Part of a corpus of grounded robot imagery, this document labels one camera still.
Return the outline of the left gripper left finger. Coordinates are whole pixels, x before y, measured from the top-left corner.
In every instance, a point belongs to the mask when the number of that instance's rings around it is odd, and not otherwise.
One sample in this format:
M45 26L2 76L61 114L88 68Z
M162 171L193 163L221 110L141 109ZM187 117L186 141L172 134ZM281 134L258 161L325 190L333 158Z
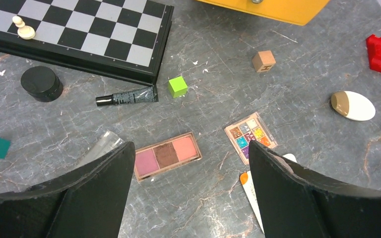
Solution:
M0 194L0 238L116 238L135 163L125 142L22 192Z

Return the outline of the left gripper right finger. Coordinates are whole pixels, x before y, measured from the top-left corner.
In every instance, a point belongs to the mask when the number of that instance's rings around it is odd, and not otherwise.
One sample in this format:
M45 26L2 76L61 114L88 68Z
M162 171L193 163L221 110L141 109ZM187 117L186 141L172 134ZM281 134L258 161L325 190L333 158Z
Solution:
M381 190L327 177L257 141L249 163L267 238L381 238Z

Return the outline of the colourful eyeshadow palette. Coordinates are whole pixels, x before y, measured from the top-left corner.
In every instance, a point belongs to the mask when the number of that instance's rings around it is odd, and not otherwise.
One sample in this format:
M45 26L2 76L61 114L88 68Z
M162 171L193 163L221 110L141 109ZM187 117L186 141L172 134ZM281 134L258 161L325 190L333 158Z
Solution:
M249 143L252 140L268 148L278 145L258 112L225 127L224 131L245 165L249 164Z

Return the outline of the black mascara tube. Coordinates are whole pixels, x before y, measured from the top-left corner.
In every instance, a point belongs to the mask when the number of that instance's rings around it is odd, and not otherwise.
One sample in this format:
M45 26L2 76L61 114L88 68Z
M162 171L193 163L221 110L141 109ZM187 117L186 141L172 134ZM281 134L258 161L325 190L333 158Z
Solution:
M145 87L127 92L115 93L108 96L96 97L96 105L110 106L136 103L158 102L158 92L155 86Z

